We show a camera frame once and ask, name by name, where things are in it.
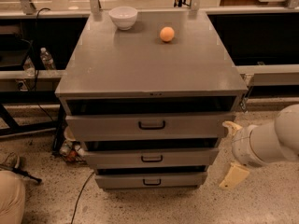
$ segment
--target white robot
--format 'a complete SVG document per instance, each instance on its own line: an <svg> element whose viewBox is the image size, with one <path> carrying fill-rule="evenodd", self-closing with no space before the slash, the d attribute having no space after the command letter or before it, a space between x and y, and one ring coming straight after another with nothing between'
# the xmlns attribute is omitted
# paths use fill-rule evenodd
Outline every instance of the white robot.
<svg viewBox="0 0 299 224"><path fill-rule="evenodd" d="M299 105L291 105L278 113L270 123L241 127L223 122L233 136L232 151L239 163L231 163L221 182L223 189L233 189L249 175L247 167L262 167L276 161L299 161Z"/></svg>

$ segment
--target open drawer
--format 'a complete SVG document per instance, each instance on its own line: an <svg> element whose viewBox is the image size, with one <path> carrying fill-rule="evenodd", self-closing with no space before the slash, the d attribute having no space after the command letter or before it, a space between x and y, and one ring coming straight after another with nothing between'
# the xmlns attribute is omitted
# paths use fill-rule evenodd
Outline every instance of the open drawer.
<svg viewBox="0 0 299 224"><path fill-rule="evenodd" d="M223 137L222 123L233 120L231 112L67 116L78 141L145 140Z"/></svg>
<svg viewBox="0 0 299 224"><path fill-rule="evenodd" d="M180 148L85 152L84 159L93 169L142 168L211 165L217 148Z"/></svg>
<svg viewBox="0 0 299 224"><path fill-rule="evenodd" d="M207 173L97 175L101 189L136 189L162 187L198 187L204 184Z"/></svg>

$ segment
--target gray tabletop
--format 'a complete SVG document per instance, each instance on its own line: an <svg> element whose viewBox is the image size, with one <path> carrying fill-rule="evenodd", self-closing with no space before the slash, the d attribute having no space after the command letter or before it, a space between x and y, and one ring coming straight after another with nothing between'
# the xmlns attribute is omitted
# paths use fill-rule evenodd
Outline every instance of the gray tabletop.
<svg viewBox="0 0 299 224"><path fill-rule="evenodd" d="M165 26L175 38L164 43ZM87 21L56 90L58 96L236 94L247 88L205 12L139 11L121 31L107 11Z"/></svg>

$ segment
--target orange ball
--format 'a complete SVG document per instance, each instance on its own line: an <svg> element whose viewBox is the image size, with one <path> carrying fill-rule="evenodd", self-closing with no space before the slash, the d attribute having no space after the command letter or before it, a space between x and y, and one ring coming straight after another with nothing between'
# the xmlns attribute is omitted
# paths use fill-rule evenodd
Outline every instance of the orange ball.
<svg viewBox="0 0 299 224"><path fill-rule="evenodd" d="M164 27L160 32L163 42L170 42L175 37L175 31L169 26Z"/></svg>

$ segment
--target white bowl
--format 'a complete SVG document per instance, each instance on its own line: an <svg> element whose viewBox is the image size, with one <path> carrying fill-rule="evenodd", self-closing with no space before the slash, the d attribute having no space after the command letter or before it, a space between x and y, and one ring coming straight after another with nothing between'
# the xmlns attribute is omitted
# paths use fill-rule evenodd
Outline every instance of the white bowl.
<svg viewBox="0 0 299 224"><path fill-rule="evenodd" d="M136 22L137 14L133 7L115 7L109 11L113 23L121 30L130 29Z"/></svg>

